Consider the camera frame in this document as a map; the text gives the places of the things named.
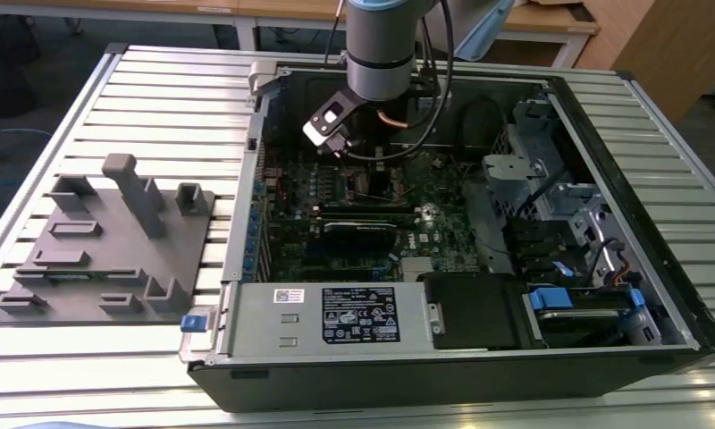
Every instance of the blue tab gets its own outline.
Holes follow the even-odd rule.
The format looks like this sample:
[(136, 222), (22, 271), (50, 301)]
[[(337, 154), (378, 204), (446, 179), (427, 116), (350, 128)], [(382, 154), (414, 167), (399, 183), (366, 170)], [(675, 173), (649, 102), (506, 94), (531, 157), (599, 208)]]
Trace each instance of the blue tab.
[(530, 294), (534, 310), (572, 308), (572, 300), (564, 288), (539, 288)]
[(183, 332), (207, 332), (205, 315), (184, 315), (180, 321), (180, 331)]
[(631, 289), (631, 301), (635, 308), (646, 307), (646, 299), (643, 299), (641, 290)]
[(575, 272), (567, 265), (562, 264), (559, 261), (554, 261), (554, 265), (556, 265), (556, 268), (559, 268), (559, 271), (564, 277), (575, 277)]

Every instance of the barcode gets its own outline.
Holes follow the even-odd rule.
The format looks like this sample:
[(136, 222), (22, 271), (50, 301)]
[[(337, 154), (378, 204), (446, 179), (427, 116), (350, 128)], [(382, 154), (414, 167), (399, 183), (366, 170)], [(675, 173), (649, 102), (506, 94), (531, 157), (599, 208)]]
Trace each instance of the barcode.
[(303, 303), (305, 302), (304, 289), (276, 289), (273, 294), (273, 302), (276, 303)]

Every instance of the wooden table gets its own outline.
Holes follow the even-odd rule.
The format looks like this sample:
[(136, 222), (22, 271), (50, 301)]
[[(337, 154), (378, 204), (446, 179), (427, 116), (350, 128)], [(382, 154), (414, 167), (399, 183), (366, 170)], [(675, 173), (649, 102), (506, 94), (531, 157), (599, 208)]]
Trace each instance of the wooden table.
[[(337, 0), (239, 0), (233, 13), (251, 20), (245, 28), (329, 29), (337, 4)], [(239, 27), (239, 39), (253, 43), (253, 33), (241, 34), (244, 27)], [(511, 11), (498, 39), (562, 45), (552, 67), (571, 68), (588, 37), (598, 31), (598, 24), (578, 21), (566, 7), (526, 4)], [(256, 44), (241, 44), (240, 48), (256, 50)]]
[[(0, 0), (0, 13), (124, 21), (189, 22), (236, 27), (240, 49), (256, 51), (257, 29), (329, 29), (337, 0)], [(511, 11), (498, 39), (562, 45), (554, 67), (570, 68), (595, 22), (578, 21), (562, 6), (526, 4)]]

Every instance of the metal slatted table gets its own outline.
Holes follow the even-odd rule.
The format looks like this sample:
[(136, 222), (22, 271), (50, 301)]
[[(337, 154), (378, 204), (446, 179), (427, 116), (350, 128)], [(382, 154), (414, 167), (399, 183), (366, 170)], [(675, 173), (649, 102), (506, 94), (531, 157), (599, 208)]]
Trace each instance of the metal slatted table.
[[(129, 152), (140, 159), (139, 174), (155, 176), (161, 189), (200, 181), (219, 195), (193, 296), (196, 305), (217, 302), (251, 117), (247, 77), (263, 57), (320, 61), (311, 55), (152, 46), (105, 54), (0, 221), (0, 295), (54, 208), (44, 197), (53, 176), (92, 174), (96, 187), (113, 187), (100, 176), (104, 157)], [(458, 68), (563, 75), (715, 316), (715, 179), (638, 84), (610, 71)], [(715, 364), (590, 400), (232, 415), (185, 374), (180, 340), (176, 326), (0, 327), (0, 427), (73, 421), (611, 428), (639, 425), (643, 418), (657, 427), (715, 427)]]

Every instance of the white sticker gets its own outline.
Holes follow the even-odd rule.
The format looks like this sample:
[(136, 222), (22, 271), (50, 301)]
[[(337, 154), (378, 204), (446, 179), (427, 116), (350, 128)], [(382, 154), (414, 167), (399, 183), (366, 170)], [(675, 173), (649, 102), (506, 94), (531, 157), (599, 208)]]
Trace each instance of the white sticker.
[(570, 27), (567, 31), (570, 33), (588, 33), (588, 34), (594, 34), (596, 32), (594, 29), (583, 29), (580, 27)]
[(199, 12), (229, 13), (229, 7), (196, 7)]
[(277, 304), (301, 304), (305, 302), (305, 290), (276, 289), (273, 292), (273, 302)]

